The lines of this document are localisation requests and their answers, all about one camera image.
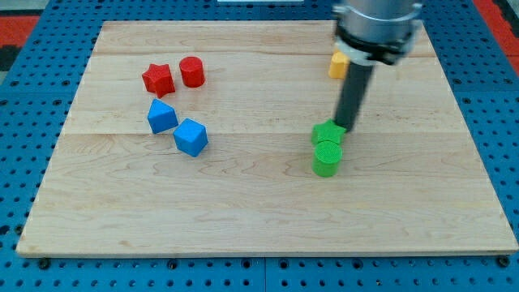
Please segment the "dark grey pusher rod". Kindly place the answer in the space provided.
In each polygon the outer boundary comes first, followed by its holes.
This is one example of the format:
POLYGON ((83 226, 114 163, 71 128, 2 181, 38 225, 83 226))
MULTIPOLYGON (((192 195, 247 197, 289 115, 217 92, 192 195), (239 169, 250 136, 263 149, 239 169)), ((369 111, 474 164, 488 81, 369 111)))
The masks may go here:
POLYGON ((354 62, 348 65, 333 119, 347 131, 354 129, 373 69, 373 66, 362 66, 354 62))

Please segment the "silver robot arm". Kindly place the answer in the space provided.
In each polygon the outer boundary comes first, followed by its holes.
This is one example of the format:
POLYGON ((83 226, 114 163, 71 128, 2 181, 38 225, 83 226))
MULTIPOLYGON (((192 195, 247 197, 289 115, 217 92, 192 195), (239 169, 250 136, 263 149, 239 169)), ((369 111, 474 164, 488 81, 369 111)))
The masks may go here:
POLYGON ((418 0, 343 0, 332 6, 336 46, 350 60, 333 118, 338 126, 354 129, 375 66, 395 65, 412 50, 422 7, 418 0))

